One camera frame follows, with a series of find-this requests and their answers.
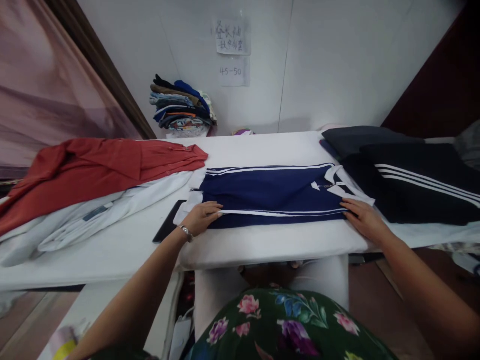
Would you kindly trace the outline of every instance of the wooden floor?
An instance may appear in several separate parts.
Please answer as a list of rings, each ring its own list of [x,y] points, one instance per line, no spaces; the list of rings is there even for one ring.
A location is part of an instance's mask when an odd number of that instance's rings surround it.
[[[78,297],[75,292],[28,292],[0,319],[0,360],[36,360]]]
[[[480,287],[462,281],[462,277],[468,276],[463,269],[441,251],[422,249],[418,254],[480,312]],[[381,263],[380,267],[374,262],[350,266],[351,314],[401,360],[434,359],[395,284],[389,281],[388,268]],[[77,296],[77,293],[29,292],[21,297],[9,314],[0,319],[0,360],[36,360]]]

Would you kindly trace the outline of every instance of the paper sign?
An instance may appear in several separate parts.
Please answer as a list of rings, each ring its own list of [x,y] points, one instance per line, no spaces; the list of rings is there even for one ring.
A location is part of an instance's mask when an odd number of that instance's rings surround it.
[[[218,69],[220,86],[250,86],[250,57],[226,57],[220,61]]]
[[[250,55],[250,37],[242,21],[216,20],[214,30],[217,53]]]

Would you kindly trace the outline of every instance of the red shirt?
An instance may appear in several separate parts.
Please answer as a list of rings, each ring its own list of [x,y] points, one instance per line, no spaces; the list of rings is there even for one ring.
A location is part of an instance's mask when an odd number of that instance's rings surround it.
[[[202,168],[208,156],[197,145],[159,140],[77,138],[46,147],[0,205],[0,236],[70,205]]]

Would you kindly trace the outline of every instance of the woman's left hand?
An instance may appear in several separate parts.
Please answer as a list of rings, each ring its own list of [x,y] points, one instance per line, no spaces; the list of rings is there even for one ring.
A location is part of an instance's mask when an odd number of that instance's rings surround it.
[[[219,213],[223,207],[223,205],[220,205],[216,201],[207,201],[198,204],[190,211],[182,224],[193,236],[198,236],[204,233],[211,223],[223,215]]]

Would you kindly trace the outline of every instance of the white wall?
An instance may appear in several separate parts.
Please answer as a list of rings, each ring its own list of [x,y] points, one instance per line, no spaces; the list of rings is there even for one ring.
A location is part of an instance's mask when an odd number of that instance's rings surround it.
[[[295,0],[279,131],[381,125],[464,4]]]
[[[157,136],[155,74],[212,98],[219,135],[379,125],[463,0],[78,0]],[[212,17],[251,24],[250,87],[220,87]]]

